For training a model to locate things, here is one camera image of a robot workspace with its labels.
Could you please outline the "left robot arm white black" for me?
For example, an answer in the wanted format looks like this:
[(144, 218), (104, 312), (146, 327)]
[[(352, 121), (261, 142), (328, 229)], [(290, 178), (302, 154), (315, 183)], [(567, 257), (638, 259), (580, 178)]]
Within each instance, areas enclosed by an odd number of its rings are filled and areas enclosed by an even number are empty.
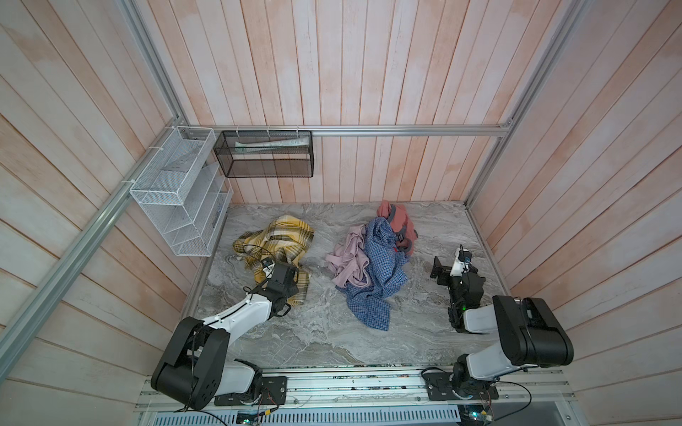
[(152, 374), (152, 389), (192, 410), (224, 396), (242, 404), (258, 403), (262, 370), (245, 360), (229, 361), (228, 348), (252, 328), (287, 315), (302, 278), (292, 264), (275, 262), (241, 302), (204, 319), (180, 321)]

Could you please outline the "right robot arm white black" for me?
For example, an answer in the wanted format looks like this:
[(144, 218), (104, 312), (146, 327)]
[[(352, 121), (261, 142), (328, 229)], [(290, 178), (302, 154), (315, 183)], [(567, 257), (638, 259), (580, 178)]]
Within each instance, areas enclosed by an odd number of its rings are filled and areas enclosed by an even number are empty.
[(430, 277), (449, 290), (449, 321), (456, 332), (498, 337), (490, 347), (460, 356), (450, 372), (422, 370), (431, 401), (497, 397), (495, 384), (502, 376), (573, 361), (574, 346), (545, 300), (493, 296), (491, 305), (481, 304), (486, 279), (472, 265), (469, 251), (458, 251), (452, 266), (435, 257)]

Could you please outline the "yellow plaid cloth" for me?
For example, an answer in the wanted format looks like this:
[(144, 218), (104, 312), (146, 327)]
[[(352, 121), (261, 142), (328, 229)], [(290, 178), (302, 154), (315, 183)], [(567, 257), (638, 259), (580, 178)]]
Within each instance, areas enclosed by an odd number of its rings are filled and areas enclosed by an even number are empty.
[(242, 234), (233, 243), (233, 249), (245, 260), (246, 268), (252, 271), (257, 283), (266, 278), (260, 262), (263, 258), (271, 257), (274, 261), (296, 266), (298, 294), (289, 301), (292, 306), (301, 306), (307, 298), (310, 276), (300, 261), (310, 250), (313, 240), (314, 229), (308, 223), (291, 215), (283, 215), (264, 230)]

